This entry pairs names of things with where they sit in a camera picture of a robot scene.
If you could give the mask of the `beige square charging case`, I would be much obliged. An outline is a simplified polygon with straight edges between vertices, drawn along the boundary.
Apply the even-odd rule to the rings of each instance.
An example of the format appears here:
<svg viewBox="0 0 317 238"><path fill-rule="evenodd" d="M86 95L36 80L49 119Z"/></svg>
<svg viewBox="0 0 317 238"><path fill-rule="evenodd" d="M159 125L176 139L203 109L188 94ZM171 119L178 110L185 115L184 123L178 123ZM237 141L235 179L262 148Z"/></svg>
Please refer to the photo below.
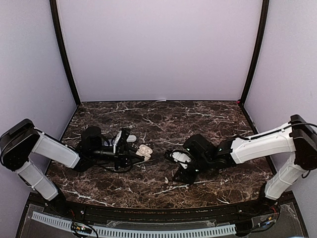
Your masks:
<svg viewBox="0 0 317 238"><path fill-rule="evenodd" d="M144 156L145 158L149 159L152 153L153 153L153 150L149 146L145 144L141 144L136 152L136 155Z"/></svg>

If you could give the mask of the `white oval charging case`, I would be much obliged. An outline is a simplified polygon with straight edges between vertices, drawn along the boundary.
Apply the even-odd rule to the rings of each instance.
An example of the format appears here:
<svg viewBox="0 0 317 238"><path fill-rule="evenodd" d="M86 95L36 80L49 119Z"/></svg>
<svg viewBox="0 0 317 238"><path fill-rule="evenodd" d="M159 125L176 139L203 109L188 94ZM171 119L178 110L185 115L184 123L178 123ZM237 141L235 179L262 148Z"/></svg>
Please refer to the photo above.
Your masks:
<svg viewBox="0 0 317 238"><path fill-rule="evenodd" d="M128 143L133 143L133 142L135 142L137 140L137 137L135 136L135 135L129 135L128 137L127 137L127 139L126 139L126 141L128 142Z"/></svg>

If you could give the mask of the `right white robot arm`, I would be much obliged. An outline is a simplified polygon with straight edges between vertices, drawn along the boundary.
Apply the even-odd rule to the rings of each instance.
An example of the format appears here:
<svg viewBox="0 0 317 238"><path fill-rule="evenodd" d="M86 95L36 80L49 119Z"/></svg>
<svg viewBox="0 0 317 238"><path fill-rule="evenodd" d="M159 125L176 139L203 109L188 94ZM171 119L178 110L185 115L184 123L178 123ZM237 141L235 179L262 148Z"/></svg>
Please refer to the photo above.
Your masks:
<svg viewBox="0 0 317 238"><path fill-rule="evenodd" d="M299 177L317 168L316 127L300 115L292 115L289 122L273 130L248 137L237 135L217 146L195 134L185 141L183 150L166 151L164 156L180 165L174 181L193 184L198 174L207 170L219 171L260 157L289 153L285 164L262 186L260 199L253 203L253 211L263 215Z"/></svg>

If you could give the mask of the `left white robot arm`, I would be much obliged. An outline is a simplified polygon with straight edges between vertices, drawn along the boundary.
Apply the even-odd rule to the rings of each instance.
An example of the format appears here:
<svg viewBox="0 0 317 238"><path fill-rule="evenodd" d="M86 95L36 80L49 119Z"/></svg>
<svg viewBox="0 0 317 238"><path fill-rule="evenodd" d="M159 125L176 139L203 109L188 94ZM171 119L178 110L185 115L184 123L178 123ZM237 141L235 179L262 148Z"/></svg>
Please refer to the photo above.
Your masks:
<svg viewBox="0 0 317 238"><path fill-rule="evenodd" d="M0 137L0 163L51 202L51 209L59 216L66 216L70 212L69 204L62 199L57 186L30 160L30 154L44 156L77 172L112 162L111 172L120 174L130 171L134 164L149 160L153 152L145 144L134 148L132 143L137 138L128 128L122 128L117 136L107 139L99 127L91 126L82 132L80 139L73 148L24 119Z"/></svg>

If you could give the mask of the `purple round charging case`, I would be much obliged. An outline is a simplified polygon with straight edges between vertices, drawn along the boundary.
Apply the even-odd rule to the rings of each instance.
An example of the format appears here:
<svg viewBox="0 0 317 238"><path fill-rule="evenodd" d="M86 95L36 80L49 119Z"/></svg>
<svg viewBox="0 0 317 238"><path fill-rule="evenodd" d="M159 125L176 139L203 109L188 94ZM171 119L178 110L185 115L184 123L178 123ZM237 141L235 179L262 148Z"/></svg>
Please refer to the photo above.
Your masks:
<svg viewBox="0 0 317 238"><path fill-rule="evenodd" d="M104 142L104 146L110 147L110 146L113 146L113 145L114 145L114 141L108 140L108 141Z"/></svg>

